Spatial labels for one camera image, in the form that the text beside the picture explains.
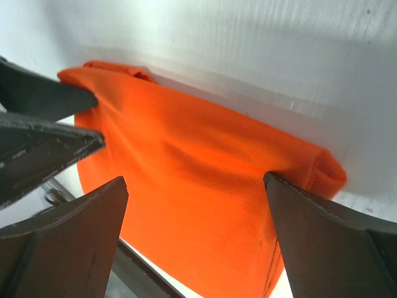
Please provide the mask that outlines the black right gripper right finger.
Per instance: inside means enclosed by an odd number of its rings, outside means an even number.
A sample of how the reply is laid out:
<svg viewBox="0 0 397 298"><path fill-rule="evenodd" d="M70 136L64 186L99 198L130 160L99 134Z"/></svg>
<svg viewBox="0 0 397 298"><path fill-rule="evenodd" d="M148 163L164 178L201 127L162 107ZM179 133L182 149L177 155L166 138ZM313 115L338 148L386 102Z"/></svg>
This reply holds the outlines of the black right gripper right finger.
<svg viewBox="0 0 397 298"><path fill-rule="evenodd" d="M264 175L294 297L396 297L396 223Z"/></svg>

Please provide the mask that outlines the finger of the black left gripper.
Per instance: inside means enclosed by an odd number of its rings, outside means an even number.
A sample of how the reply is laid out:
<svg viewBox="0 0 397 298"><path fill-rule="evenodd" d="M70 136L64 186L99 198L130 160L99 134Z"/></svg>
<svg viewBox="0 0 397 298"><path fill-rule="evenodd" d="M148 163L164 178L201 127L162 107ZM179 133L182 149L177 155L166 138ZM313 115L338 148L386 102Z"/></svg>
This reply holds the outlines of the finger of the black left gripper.
<svg viewBox="0 0 397 298"><path fill-rule="evenodd" d="M46 78L1 58L1 105L8 112L56 122L97 104L90 91Z"/></svg>
<svg viewBox="0 0 397 298"><path fill-rule="evenodd" d="M1 112L1 209L104 147L95 130Z"/></svg>

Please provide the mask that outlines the orange t-shirt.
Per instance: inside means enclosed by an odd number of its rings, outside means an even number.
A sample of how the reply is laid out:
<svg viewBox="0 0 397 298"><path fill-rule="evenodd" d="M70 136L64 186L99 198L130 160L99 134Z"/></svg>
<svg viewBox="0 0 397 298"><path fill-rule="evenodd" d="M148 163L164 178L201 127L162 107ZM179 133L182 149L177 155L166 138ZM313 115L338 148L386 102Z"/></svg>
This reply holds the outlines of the orange t-shirt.
<svg viewBox="0 0 397 298"><path fill-rule="evenodd" d="M202 297L269 297L279 280L267 172L328 199L346 184L328 150L137 68L90 61L58 77L98 100L74 117L106 142L77 165L83 191L122 176L121 238Z"/></svg>

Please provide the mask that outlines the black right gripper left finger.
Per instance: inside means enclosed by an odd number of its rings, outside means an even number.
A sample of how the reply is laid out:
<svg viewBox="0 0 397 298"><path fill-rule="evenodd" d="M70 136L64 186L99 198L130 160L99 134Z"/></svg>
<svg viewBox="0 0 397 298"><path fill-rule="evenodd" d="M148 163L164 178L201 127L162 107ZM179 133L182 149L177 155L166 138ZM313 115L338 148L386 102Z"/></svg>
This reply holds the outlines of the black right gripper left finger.
<svg viewBox="0 0 397 298"><path fill-rule="evenodd" d="M127 200L119 176L1 228L1 297L104 297Z"/></svg>

